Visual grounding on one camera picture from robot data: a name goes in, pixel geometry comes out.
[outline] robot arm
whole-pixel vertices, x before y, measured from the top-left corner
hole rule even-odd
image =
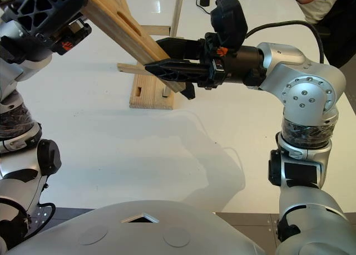
[[[247,25],[238,1],[217,0],[216,4],[211,20],[217,33],[207,33],[199,41],[159,41],[175,59],[146,69],[162,79],[196,82],[207,90],[236,82],[276,96],[284,105],[278,149],[271,151],[269,161],[269,180],[281,190],[278,237],[282,244],[276,253],[353,254],[353,228],[336,201],[320,190],[338,120],[336,103],[346,85],[344,75],[333,66],[307,59],[293,46],[242,46]]]
[[[24,81],[91,32],[82,21],[86,0],[1,0],[0,23],[0,254],[21,243],[31,214],[61,166],[58,146],[41,139],[41,125],[17,92]]]

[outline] wooden plank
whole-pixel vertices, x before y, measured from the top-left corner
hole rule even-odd
[[[163,97],[166,86],[155,76],[135,75],[130,96],[130,107],[136,109],[173,109],[174,93]]]
[[[149,35],[169,36],[170,26],[141,25]]]
[[[172,21],[172,26],[171,26],[171,32],[170,32],[170,37],[173,37],[173,38],[177,36],[178,23],[179,23],[179,18],[180,18],[180,12],[182,10],[182,4],[183,4],[183,0],[176,0],[174,14],[173,14],[173,21]]]
[[[131,64],[117,63],[117,69],[120,72],[125,72],[125,73],[154,76],[149,71],[146,71],[145,67],[141,64],[131,65]]]
[[[169,58],[127,10],[115,0],[88,0],[82,13],[105,34],[143,65]],[[185,89],[184,83],[163,81],[172,91]]]

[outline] white table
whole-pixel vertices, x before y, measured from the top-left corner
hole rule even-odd
[[[175,0],[128,0],[142,24],[169,25]],[[157,9],[160,2],[161,14]],[[250,28],[302,19],[294,0],[240,0]],[[197,26],[200,19],[203,26]],[[184,0],[178,36],[197,39],[212,31],[210,18]],[[279,42],[318,58],[304,27],[268,29],[246,45]],[[267,179],[282,105],[243,85],[196,90],[196,99],[175,97],[174,111],[128,108],[132,75],[116,63],[135,63],[93,26],[92,35],[19,85],[43,137],[61,149],[62,168],[50,177],[42,202],[98,208],[140,199],[179,200],[211,211],[277,213],[279,188]],[[345,96],[334,132],[324,189],[346,212],[356,211],[356,117]]]

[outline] screw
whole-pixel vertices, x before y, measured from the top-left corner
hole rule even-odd
[[[45,36],[41,33],[36,34],[36,38],[39,39],[41,42],[46,42],[47,39],[45,38]]]

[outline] floor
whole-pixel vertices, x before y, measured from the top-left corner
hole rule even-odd
[[[43,228],[43,231],[91,210],[92,209],[57,208],[53,218]],[[50,213],[50,208],[38,208],[33,215],[31,230],[28,233],[33,232],[40,224],[44,223]],[[267,255],[275,254],[276,247],[280,243],[276,235],[278,214],[217,213],[216,215],[251,238],[264,249]],[[347,213],[346,215],[356,230],[356,213]]]

